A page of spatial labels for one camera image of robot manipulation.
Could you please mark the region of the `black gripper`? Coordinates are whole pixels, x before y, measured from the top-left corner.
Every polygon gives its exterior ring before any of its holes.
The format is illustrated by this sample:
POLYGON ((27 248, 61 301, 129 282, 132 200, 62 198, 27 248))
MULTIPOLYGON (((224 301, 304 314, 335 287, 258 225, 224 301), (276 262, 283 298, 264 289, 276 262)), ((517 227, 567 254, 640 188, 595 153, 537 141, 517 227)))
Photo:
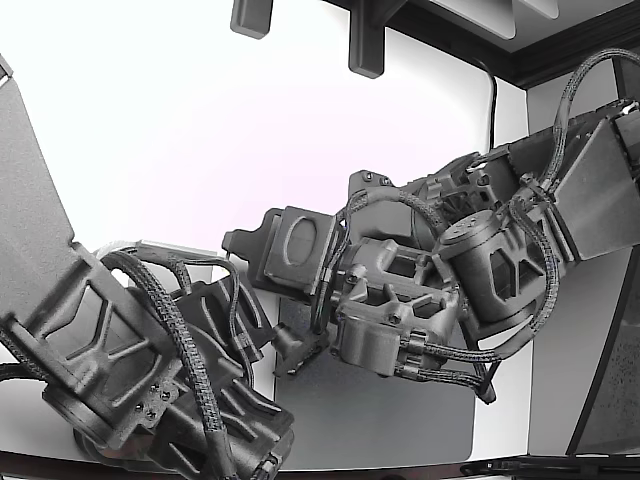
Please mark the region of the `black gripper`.
POLYGON ((235 229, 225 233, 223 250, 251 265, 261 262, 258 288, 290 298, 311 299, 328 255, 334 217, 292 206, 277 212, 276 217, 271 239, 264 225, 252 231, 235 229))

